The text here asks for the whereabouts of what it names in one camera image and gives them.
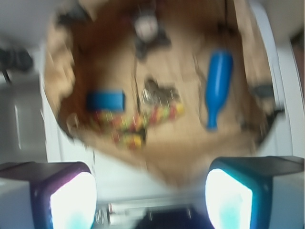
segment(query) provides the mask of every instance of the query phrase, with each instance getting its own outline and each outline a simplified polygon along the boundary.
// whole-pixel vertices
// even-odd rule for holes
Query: small toy
[[[144,104],[168,106],[172,101],[179,101],[179,94],[174,87],[160,87],[152,78],[147,77],[142,92],[142,100]]]
[[[87,95],[86,102],[89,111],[123,112],[125,96],[123,91],[91,92]]]
[[[217,116],[228,97],[232,70],[233,57],[229,52],[216,51],[213,53],[205,94],[208,110],[206,128],[208,130],[217,129]]]
[[[135,16],[133,26],[136,33],[135,48],[138,59],[143,60],[147,51],[154,45],[171,44],[167,38],[164,28],[157,20],[155,7],[139,6],[139,13]]]

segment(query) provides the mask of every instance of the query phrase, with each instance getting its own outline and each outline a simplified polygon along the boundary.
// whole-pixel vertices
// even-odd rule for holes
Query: white wall
[[[0,0],[0,36],[22,46],[45,37],[50,13],[62,0]]]

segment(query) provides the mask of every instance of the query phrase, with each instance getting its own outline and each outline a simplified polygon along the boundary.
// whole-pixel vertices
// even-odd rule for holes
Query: black cable
[[[6,81],[8,84],[12,84],[12,83],[11,83],[11,80],[10,80],[10,78],[9,78],[8,72],[7,72],[6,70],[4,70],[4,71],[2,71],[2,73],[3,73],[3,76],[4,76],[5,81]]]

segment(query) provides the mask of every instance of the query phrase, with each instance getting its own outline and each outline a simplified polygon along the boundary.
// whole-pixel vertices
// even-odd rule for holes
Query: tan surface
[[[132,27],[122,22],[122,15],[138,2],[127,0],[121,4],[121,0],[111,0],[99,10],[86,5],[97,19],[74,25],[72,36],[60,33],[60,29],[57,36],[50,29],[46,93],[60,126],[85,144],[147,169],[175,186],[204,176],[211,161],[218,156],[249,155],[265,125],[265,114],[249,94],[248,87],[271,82],[271,75],[255,21],[251,14],[244,14],[244,11],[250,12],[246,0],[234,0],[239,6],[237,18],[234,2],[229,1],[230,26],[235,29],[239,26],[243,38],[237,31],[217,32],[218,22],[224,21],[221,1],[166,0],[158,15],[172,47],[151,50],[144,62],[134,58]],[[96,0],[89,3],[100,4]],[[210,54],[218,48],[232,52],[234,73],[228,102],[218,119],[219,129],[209,133],[204,128],[207,111],[202,95]],[[174,83],[185,106],[185,115],[174,122],[149,128],[147,144],[142,150],[118,149],[110,139],[88,126],[86,94],[96,89],[123,89],[126,115],[133,115],[138,108],[136,96],[141,93],[147,74],[152,74],[160,84]],[[76,114],[78,122],[73,121],[68,127],[67,118],[71,114]],[[255,130],[242,131],[241,121],[251,123]]]

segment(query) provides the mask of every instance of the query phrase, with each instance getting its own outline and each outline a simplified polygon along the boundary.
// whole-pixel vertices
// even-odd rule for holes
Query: metal object
[[[163,106],[180,100],[180,97],[175,87],[160,87],[153,78],[148,77],[144,83],[142,100],[144,104]]]
[[[188,218],[192,218],[191,207],[202,202],[203,196],[195,194],[185,197],[153,198],[113,203],[100,203],[95,214],[94,229],[134,228],[134,225],[148,214],[153,220],[153,212],[186,208]]]

